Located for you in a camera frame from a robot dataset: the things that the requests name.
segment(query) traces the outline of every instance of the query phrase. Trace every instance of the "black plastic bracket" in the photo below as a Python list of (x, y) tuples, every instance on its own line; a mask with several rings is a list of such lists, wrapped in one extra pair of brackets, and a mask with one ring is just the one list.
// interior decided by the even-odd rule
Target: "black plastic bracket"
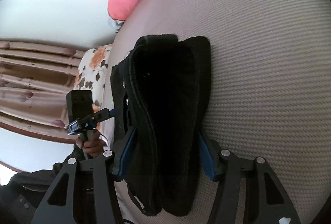
[[(52, 182), (44, 198), (40, 202), (31, 224), (79, 224), (79, 221), (74, 215), (73, 208), (78, 161), (76, 159), (71, 160), (74, 163), (64, 164), (57, 177)], [(65, 200), (56, 197), (57, 190), (61, 187)]]
[(94, 159), (93, 187), (95, 215), (97, 224), (124, 224), (117, 201), (114, 181), (107, 173), (107, 162), (113, 161), (114, 153), (110, 156), (99, 155)]
[(199, 149), (205, 174), (219, 182), (207, 224), (235, 223), (242, 177), (246, 178), (244, 224), (300, 224), (290, 197), (265, 158), (238, 158), (202, 132)]

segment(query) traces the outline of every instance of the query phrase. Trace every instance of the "metal screw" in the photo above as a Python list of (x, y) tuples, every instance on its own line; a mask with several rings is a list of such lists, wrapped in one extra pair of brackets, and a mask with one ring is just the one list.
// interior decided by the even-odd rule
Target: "metal screw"
[(223, 156), (229, 156), (230, 155), (230, 152), (227, 149), (222, 149), (221, 154)]
[(265, 159), (263, 159), (262, 157), (257, 157), (256, 161), (260, 164), (265, 163)]
[(106, 150), (106, 151), (103, 153), (103, 155), (104, 155), (105, 157), (110, 157), (112, 154), (113, 154), (113, 152), (112, 152), (111, 150)]
[(75, 164), (76, 163), (76, 159), (75, 158), (70, 158), (69, 160), (68, 160), (68, 163), (70, 164), (70, 165), (72, 165), (72, 164)]

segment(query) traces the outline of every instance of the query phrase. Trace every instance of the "floral cushion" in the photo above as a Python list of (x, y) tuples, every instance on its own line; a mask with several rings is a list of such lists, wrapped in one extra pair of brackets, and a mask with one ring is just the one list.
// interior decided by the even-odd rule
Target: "floral cushion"
[(112, 44), (88, 50), (78, 67), (73, 89), (92, 91), (94, 112), (99, 111), (102, 106), (111, 50)]

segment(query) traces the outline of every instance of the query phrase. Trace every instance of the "sleeve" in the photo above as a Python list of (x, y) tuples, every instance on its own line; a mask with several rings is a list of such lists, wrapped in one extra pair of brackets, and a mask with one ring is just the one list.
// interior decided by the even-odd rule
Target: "sleeve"
[(55, 163), (52, 170), (40, 170), (33, 173), (21, 172), (15, 174), (9, 184), (17, 183), (21, 186), (29, 187), (32, 189), (47, 190), (52, 184), (53, 180), (60, 172), (63, 164), (66, 163), (70, 158), (76, 158), (79, 161), (84, 160), (83, 150), (77, 145), (73, 146), (72, 153), (63, 161), (63, 163)]

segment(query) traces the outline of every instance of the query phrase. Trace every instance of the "zipper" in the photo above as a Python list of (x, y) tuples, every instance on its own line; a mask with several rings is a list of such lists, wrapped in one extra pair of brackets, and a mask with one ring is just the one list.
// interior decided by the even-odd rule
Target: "zipper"
[(47, 190), (37, 190), (37, 189), (31, 189), (31, 188), (28, 188), (26, 186), (22, 186), (24, 189), (27, 189), (27, 190), (30, 190), (30, 191), (34, 191), (34, 192), (47, 192)]

